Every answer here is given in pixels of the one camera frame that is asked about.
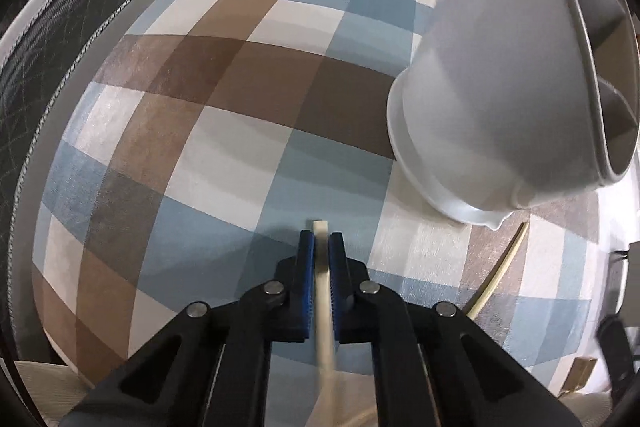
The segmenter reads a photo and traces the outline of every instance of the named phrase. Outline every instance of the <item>metal rivet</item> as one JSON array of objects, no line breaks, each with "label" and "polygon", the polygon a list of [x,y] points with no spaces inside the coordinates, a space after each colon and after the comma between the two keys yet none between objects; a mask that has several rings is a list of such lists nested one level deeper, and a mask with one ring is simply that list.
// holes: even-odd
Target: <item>metal rivet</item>
[{"label": "metal rivet", "polygon": [[187,315],[197,319],[198,317],[202,317],[209,311],[209,306],[204,302],[192,302],[187,306]]},{"label": "metal rivet", "polygon": [[280,295],[284,290],[284,284],[280,281],[269,281],[262,288],[267,295]]},{"label": "metal rivet", "polygon": [[457,311],[458,308],[456,308],[455,304],[451,304],[450,302],[439,302],[436,304],[436,313],[440,317],[453,317]]},{"label": "metal rivet", "polygon": [[380,291],[380,284],[374,281],[362,281],[360,283],[360,291],[368,294],[378,293]]}]

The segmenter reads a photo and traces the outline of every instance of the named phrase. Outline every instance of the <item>white object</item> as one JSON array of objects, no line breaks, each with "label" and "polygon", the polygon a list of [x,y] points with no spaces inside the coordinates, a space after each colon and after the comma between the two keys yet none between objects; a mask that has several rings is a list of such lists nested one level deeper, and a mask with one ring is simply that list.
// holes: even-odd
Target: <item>white object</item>
[{"label": "white object", "polygon": [[495,230],[516,209],[622,177],[639,105],[624,1],[438,0],[433,18],[387,123],[437,210]]}]

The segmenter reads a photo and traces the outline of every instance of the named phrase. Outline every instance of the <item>wooden stick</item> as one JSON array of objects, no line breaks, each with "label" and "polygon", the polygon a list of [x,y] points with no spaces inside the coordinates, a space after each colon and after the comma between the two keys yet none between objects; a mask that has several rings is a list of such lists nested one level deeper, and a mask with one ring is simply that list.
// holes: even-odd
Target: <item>wooden stick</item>
[{"label": "wooden stick", "polygon": [[500,283],[500,280],[502,279],[502,277],[504,277],[504,274],[507,272],[507,269],[511,265],[511,261],[513,261],[514,257],[516,257],[518,249],[522,244],[522,240],[524,239],[527,230],[529,230],[529,221],[524,221],[516,232],[516,235],[511,243],[511,248],[507,251],[507,254],[501,261],[500,266],[498,266],[498,269],[496,270],[494,276],[489,281],[489,284],[484,289],[484,291],[480,294],[478,300],[474,303],[473,306],[471,306],[468,314],[466,314],[466,316],[471,320],[475,320],[475,318],[478,317],[480,310],[484,308],[484,305],[489,300],[489,297],[494,294],[495,289]]},{"label": "wooden stick", "polygon": [[321,416],[324,425],[335,425],[336,399],[334,382],[334,321],[331,309],[329,279],[329,224],[314,221],[316,255],[314,264],[314,318],[316,325],[316,361],[318,363],[318,391],[324,395]]}]

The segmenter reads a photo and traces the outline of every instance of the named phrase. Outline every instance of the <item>beige fabric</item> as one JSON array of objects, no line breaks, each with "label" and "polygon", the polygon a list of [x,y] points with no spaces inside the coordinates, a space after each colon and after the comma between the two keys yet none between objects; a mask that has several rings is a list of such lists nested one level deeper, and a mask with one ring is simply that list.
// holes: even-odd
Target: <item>beige fabric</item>
[{"label": "beige fabric", "polygon": [[70,367],[42,362],[15,362],[24,384],[50,427],[84,398],[88,387]]},{"label": "beige fabric", "polygon": [[583,427],[600,427],[611,414],[609,393],[568,393],[560,401],[577,417]]}]

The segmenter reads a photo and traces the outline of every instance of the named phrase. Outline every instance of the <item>checkered tablecloth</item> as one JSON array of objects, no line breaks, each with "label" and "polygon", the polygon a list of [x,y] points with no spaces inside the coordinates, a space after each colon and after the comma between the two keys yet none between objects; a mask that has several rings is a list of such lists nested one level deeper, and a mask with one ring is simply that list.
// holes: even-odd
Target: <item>checkered tablecloth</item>
[{"label": "checkered tablecloth", "polygon": [[[385,105],[435,2],[154,1],[89,82],[42,198],[34,294],[59,354],[100,380],[191,301],[267,280],[314,219],[405,299],[462,305],[530,219],[478,323],[559,387],[596,318],[598,197],[498,232],[420,199]],[[274,346],[268,425],[313,418],[312,344]],[[338,368],[349,407],[369,403],[368,347],[340,346]]]}]

